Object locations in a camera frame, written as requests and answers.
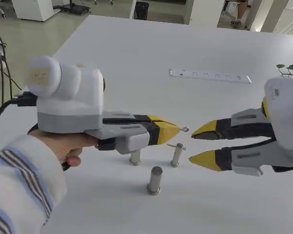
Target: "power strip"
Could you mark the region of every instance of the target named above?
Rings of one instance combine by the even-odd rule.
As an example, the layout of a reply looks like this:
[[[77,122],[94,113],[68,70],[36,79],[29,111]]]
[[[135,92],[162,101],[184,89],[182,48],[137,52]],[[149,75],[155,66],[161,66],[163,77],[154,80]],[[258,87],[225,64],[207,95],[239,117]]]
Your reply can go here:
[[[170,69],[169,74],[171,77],[180,77],[180,78],[217,80],[217,81],[244,83],[244,84],[252,83],[251,79],[247,75],[226,74],[226,73],[195,71],[195,70],[178,70],[178,69]]]

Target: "striped shirt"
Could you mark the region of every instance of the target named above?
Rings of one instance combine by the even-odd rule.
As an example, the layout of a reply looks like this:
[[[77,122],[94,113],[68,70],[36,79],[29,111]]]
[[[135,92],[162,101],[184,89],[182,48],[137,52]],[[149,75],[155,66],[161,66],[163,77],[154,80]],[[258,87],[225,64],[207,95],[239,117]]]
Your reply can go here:
[[[32,136],[0,151],[0,234],[38,234],[66,192],[53,152]]]

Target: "person's hand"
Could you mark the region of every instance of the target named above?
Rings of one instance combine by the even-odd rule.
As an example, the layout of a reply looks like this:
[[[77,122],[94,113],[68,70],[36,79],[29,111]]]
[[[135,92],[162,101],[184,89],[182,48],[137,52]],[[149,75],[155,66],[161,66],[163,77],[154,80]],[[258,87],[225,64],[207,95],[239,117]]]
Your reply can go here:
[[[60,163],[67,162],[73,167],[80,165],[81,159],[79,155],[82,153],[83,147],[98,144],[98,140],[95,137],[84,133],[53,134],[37,129],[31,131],[29,135],[38,138],[46,144],[58,157]]]

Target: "metal peg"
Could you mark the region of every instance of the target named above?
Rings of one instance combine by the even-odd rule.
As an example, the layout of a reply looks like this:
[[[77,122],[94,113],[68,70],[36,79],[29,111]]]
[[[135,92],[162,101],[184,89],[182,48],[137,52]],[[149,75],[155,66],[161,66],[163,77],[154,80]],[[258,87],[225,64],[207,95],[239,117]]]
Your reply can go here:
[[[140,150],[136,150],[131,153],[129,162],[132,166],[138,166],[141,163],[140,153]]]
[[[184,145],[181,144],[181,143],[178,143],[176,145],[171,145],[171,144],[167,144],[167,145],[170,146],[170,147],[174,147],[175,148],[174,156],[172,158],[172,161],[170,162],[170,165],[172,167],[178,167],[179,160],[180,160],[180,156],[181,156],[181,152],[183,150],[187,150],[187,148],[184,147]]]
[[[183,128],[180,128],[180,131],[183,131],[183,132],[187,133],[189,131],[189,128],[188,127],[183,127]]]
[[[161,191],[160,183],[162,179],[163,169],[161,167],[153,167],[151,170],[150,182],[147,185],[147,192],[151,195],[158,195]]]

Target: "table surface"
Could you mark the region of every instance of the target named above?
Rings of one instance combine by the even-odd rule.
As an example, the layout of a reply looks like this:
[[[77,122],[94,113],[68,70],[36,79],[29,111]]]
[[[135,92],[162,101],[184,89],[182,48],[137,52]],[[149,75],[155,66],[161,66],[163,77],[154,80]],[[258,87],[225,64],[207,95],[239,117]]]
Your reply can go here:
[[[105,109],[153,114],[190,133],[204,123],[258,108],[275,65],[293,63],[293,38],[281,34],[202,29],[187,25],[89,16],[55,54],[65,62],[95,63],[106,80]],[[247,74],[252,84],[171,78],[169,68]],[[0,148],[35,124],[35,108],[9,107],[0,119]],[[180,133],[179,167],[173,148],[129,156],[87,148],[79,168],[65,172],[68,194],[43,233],[293,234],[293,171],[262,177],[214,172],[188,157],[262,139],[204,141]],[[146,192],[150,170],[163,168],[162,191]]]

